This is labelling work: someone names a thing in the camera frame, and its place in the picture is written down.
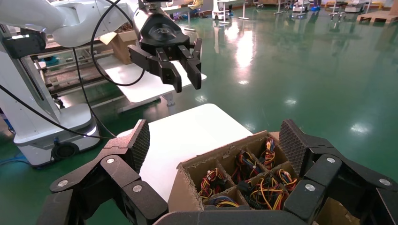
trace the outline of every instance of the cardboard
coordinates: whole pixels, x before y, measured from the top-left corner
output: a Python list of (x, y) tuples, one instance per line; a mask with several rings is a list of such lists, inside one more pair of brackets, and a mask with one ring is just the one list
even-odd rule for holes
[(128, 45), (136, 45), (137, 35), (134, 31), (127, 31), (124, 33), (116, 34), (111, 32), (102, 35), (100, 38), (104, 44), (111, 44), (114, 56), (125, 65), (130, 64), (130, 53), (127, 48)]
[[(288, 171), (293, 178), (297, 178), (292, 166), (287, 161), (286, 156), (279, 146), (279, 132), (268, 133), (267, 131), (262, 131), (181, 162), (177, 167), (176, 179), (168, 200), (169, 212), (205, 210), (209, 200), (220, 195), (227, 195), (239, 205), (248, 206), (248, 203), (230, 176), (235, 166), (235, 155), (243, 150), (257, 158), (264, 149), (265, 141), (268, 137), (273, 137), (276, 143), (274, 149), (276, 152), (275, 167), (267, 170), (257, 161), (262, 172), (250, 179), (252, 183), (257, 183), (260, 178), (273, 176), (281, 168)], [(226, 178), (226, 188), (223, 192), (215, 194), (209, 199), (202, 200), (198, 194), (201, 180), (207, 174), (208, 170), (215, 167), (219, 168), (220, 173)], [(288, 197), (289, 193), (282, 184), (280, 185), (285, 190), (286, 197)], [(359, 220), (350, 215), (339, 202), (329, 198), (313, 225), (359, 225)]]
[(394, 0), (391, 6), (390, 15), (398, 15), (398, 0)]

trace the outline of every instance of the black wire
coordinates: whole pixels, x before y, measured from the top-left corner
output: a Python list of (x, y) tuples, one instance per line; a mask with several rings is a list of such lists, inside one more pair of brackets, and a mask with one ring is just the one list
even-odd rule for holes
[(11, 93), (9, 90), (7, 90), (5, 87), (3, 87), (3, 85), (1, 85), (1, 84), (0, 84), (0, 90), (2, 90), (3, 92), (5, 92), (6, 94), (8, 94), (10, 97), (12, 97), (13, 99), (15, 99), (15, 101), (19, 102), (21, 105), (23, 105), (23, 106), (25, 106), (26, 108), (28, 108), (30, 111), (32, 111), (33, 113), (35, 113), (37, 116), (43, 118), (44, 120), (46, 120), (47, 122), (53, 124), (53, 125), (56, 126), (56, 127), (59, 127), (59, 128), (61, 128), (61, 129), (63, 129), (63, 130), (66, 130), (66, 131), (68, 131), (68, 132), (71, 132), (71, 133), (73, 133), (73, 134), (80, 135), (80, 136), (83, 136), (83, 137), (93, 137), (93, 138), (99, 138), (99, 139), (112, 139), (112, 138), (109, 138), (109, 137), (102, 137), (102, 136), (93, 136), (93, 135), (82, 134), (82, 133), (76, 132), (76, 131), (74, 131), (74, 130), (71, 130), (71, 129), (69, 129), (69, 128), (66, 128), (66, 127), (64, 127), (64, 126), (62, 126), (62, 125), (59, 125), (58, 123), (56, 123), (56, 122), (50, 120), (49, 118), (47, 118), (47, 117), (44, 116), (43, 114), (41, 114), (41, 113), (39, 113), (38, 111), (36, 111), (34, 108), (30, 107), (28, 104), (24, 103), (22, 100), (20, 100), (17, 96), (15, 96), (13, 93)]
[(107, 76), (105, 76), (105, 75), (101, 72), (101, 70), (100, 70), (100, 68), (99, 68), (99, 66), (98, 66), (98, 64), (97, 64), (97, 62), (95, 61), (95, 58), (94, 58), (94, 39), (95, 39), (95, 35), (96, 35), (96, 33), (97, 33), (98, 28), (100, 27), (100, 25), (101, 25), (101, 23), (102, 23), (102, 20), (105, 18), (105, 16), (109, 13), (109, 11), (110, 11), (113, 7), (116, 7), (116, 8), (123, 14), (123, 16), (125, 16), (125, 17), (127, 18), (127, 20), (129, 21), (129, 23), (131, 23), (131, 25), (134, 26), (134, 25), (133, 25), (133, 21), (126, 15), (126, 13), (125, 13), (122, 9), (120, 9), (120, 8), (117, 6), (117, 4), (118, 4), (121, 0), (117, 0), (117, 1), (115, 1), (115, 2), (111, 2), (110, 0), (106, 0), (106, 1), (109, 2), (109, 3), (111, 3), (111, 6), (104, 12), (104, 14), (103, 14), (103, 15), (101, 16), (101, 18), (98, 20), (98, 23), (97, 23), (97, 25), (95, 26), (94, 32), (92, 33), (91, 43), (90, 43), (90, 54), (91, 54), (91, 59), (92, 59), (92, 62), (93, 62), (93, 64), (94, 64), (95, 68), (97, 69), (98, 73), (99, 73), (101, 76), (103, 76), (103, 77), (105, 78), (105, 80), (107, 80), (108, 82), (110, 82), (110, 83), (112, 83), (112, 84), (114, 84), (114, 85), (117, 85), (117, 86), (123, 86), (123, 87), (132, 86), (132, 85), (138, 83), (138, 82), (141, 80), (141, 78), (143, 77), (143, 75), (144, 75), (144, 73), (145, 73), (145, 70), (144, 70), (144, 69), (142, 70), (141, 76), (140, 76), (136, 81), (134, 81), (134, 82), (132, 82), (132, 83), (116, 83), (116, 82), (112, 81), (111, 79), (107, 78)]
[(87, 103), (88, 107), (90, 108), (90, 111), (91, 111), (92, 115), (93, 115), (94, 118), (97, 120), (97, 122), (98, 122), (110, 135), (112, 135), (112, 137), (115, 138), (116, 135), (114, 135), (114, 134), (113, 134), (113, 133), (100, 121), (100, 119), (99, 119), (99, 118), (97, 117), (97, 115), (94, 113), (94, 110), (91, 108), (91, 105), (90, 105), (90, 103), (89, 103), (89, 101), (88, 101), (88, 98), (87, 98), (86, 91), (84, 90), (84, 85), (83, 85), (82, 77), (81, 77), (81, 75), (80, 75), (80, 68), (79, 68), (79, 62), (77, 61), (76, 49), (75, 49), (75, 48), (72, 48), (72, 50), (73, 50), (73, 55), (75, 56), (76, 69), (77, 69), (77, 76), (79, 77), (80, 86), (82, 87), (82, 91), (83, 91), (84, 98), (86, 99), (86, 103)]

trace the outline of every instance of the colored wire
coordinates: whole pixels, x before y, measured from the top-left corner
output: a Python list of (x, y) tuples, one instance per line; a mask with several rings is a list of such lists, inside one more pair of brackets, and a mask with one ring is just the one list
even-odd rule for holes
[(213, 198), (209, 201), (210, 205), (214, 205), (217, 208), (223, 208), (223, 207), (239, 207), (239, 204), (234, 201), (232, 198), (222, 195), (216, 198)]
[(289, 191), (292, 192), (294, 188), (296, 187), (297, 184), (297, 178), (292, 179), (290, 176), (290, 173), (280, 169), (277, 173), (278, 177), (281, 179), (283, 185), (285, 188)]
[(206, 176), (202, 178), (202, 182), (200, 183), (199, 196), (206, 199), (222, 192), (224, 186), (221, 183), (224, 183), (224, 177), (218, 168), (207, 171)]
[(248, 180), (261, 173), (261, 169), (257, 165), (256, 160), (246, 151), (242, 151), (236, 155), (235, 165), (236, 168), (231, 175), (235, 183)]
[(260, 157), (264, 158), (264, 165), (269, 170), (275, 166), (274, 148), (275, 140), (272, 137), (269, 137), (265, 142), (265, 151), (260, 155)]
[(285, 193), (273, 177), (268, 178), (267, 181), (261, 178), (254, 188), (250, 198), (254, 199), (256, 203), (264, 205), (268, 210), (281, 209)]

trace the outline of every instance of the blue wire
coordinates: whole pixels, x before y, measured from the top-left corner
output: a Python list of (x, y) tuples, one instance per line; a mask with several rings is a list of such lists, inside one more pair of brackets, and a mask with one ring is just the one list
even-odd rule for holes
[(9, 159), (5, 159), (5, 160), (3, 160), (3, 161), (0, 161), (0, 164), (1, 164), (1, 163), (4, 163), (4, 162), (12, 161), (12, 160), (25, 159), (25, 158), (26, 158), (25, 156), (15, 157), (15, 158), (9, 158)]

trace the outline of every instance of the white tabletop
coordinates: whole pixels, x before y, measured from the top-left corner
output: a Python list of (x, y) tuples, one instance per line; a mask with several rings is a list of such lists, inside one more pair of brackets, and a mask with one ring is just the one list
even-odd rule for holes
[(189, 11), (189, 7), (193, 7), (193, 6), (194, 5), (188, 5), (187, 7), (170, 6), (170, 7), (162, 7), (162, 9), (166, 13), (171, 14), (171, 13), (178, 13), (178, 12), (187, 12), (187, 11)]
[(252, 135), (214, 104), (149, 123), (149, 130), (150, 148), (139, 175), (165, 201), (170, 196), (179, 163)]
[[(105, 70), (109, 77), (117, 83), (131, 83), (142, 73), (142, 68), (134, 63), (124, 65), (113, 55), (97, 60), (98, 64)], [(180, 73), (182, 88), (191, 86), (191, 82), (187, 77), (187, 73), (184, 70), (181, 63), (178, 61), (171, 61)], [(206, 76), (202, 74), (202, 80), (205, 80)], [(160, 77), (145, 72), (142, 79), (128, 87), (118, 86), (123, 92), (126, 98), (133, 103), (140, 103), (146, 100), (163, 96), (167, 93), (174, 91), (172, 85), (163, 84)]]

